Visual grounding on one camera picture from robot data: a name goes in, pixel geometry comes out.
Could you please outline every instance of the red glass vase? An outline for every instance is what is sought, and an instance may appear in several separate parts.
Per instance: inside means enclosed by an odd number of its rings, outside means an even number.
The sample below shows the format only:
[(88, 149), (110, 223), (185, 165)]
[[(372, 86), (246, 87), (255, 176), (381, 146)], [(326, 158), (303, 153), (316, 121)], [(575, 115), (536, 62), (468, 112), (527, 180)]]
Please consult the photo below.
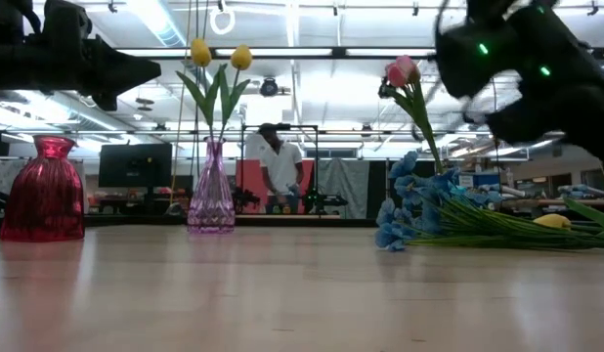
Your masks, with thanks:
[(224, 170), (222, 142), (207, 142), (206, 163), (187, 215), (190, 234), (229, 234), (235, 229), (235, 207)]
[(85, 235), (83, 186), (67, 154), (74, 141), (34, 136), (37, 157), (20, 171), (11, 188), (0, 240), (54, 242)]

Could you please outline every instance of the computer screen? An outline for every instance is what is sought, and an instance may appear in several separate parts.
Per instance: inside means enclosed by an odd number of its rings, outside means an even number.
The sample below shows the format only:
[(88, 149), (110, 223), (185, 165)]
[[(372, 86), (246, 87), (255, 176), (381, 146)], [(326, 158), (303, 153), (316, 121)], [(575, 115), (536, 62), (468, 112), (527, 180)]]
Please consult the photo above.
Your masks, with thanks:
[(106, 145), (100, 151), (99, 187), (169, 187), (171, 144)]

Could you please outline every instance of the pink tulip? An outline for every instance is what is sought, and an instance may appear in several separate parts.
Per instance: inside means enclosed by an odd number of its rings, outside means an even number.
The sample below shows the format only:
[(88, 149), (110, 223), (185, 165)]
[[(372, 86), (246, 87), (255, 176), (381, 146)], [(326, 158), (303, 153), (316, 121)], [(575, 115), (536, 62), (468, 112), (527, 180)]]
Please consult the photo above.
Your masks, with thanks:
[(402, 73), (402, 70), (398, 67), (398, 64), (389, 64), (385, 70), (387, 72), (387, 78), (392, 86), (398, 88), (407, 85), (407, 79)]
[(393, 64), (386, 67), (387, 78), (394, 87), (403, 87), (407, 83), (414, 83), (421, 77), (419, 68), (407, 55), (401, 56)]

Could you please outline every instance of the man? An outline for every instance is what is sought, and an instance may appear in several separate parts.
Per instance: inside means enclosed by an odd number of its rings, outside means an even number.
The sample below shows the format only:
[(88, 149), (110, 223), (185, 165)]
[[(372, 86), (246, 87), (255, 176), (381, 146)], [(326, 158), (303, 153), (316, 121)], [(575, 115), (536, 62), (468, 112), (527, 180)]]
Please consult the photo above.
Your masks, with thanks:
[(299, 199), (291, 194), (291, 189), (298, 187), (304, 178), (302, 154), (296, 146), (281, 141), (276, 131), (276, 125), (271, 123), (264, 123), (259, 128), (259, 134), (269, 145), (261, 154), (263, 183), (268, 189), (265, 212), (272, 214), (275, 205), (280, 209), (288, 205), (291, 213), (295, 214)]

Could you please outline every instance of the yellow flower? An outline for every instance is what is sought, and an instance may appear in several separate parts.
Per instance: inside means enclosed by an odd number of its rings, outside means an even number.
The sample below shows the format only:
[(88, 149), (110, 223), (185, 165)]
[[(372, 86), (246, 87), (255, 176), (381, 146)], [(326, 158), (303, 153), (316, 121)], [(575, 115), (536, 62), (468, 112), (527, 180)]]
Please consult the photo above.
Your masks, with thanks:
[(233, 67), (236, 69), (248, 69), (252, 64), (252, 53), (250, 53), (250, 48), (245, 44), (237, 46), (235, 52), (231, 56), (231, 64), (233, 64)]
[(568, 218), (558, 214), (547, 214), (534, 220), (535, 223), (556, 229), (571, 229), (572, 222)]
[(192, 60), (200, 67), (207, 67), (211, 63), (211, 51), (202, 39), (192, 42)]

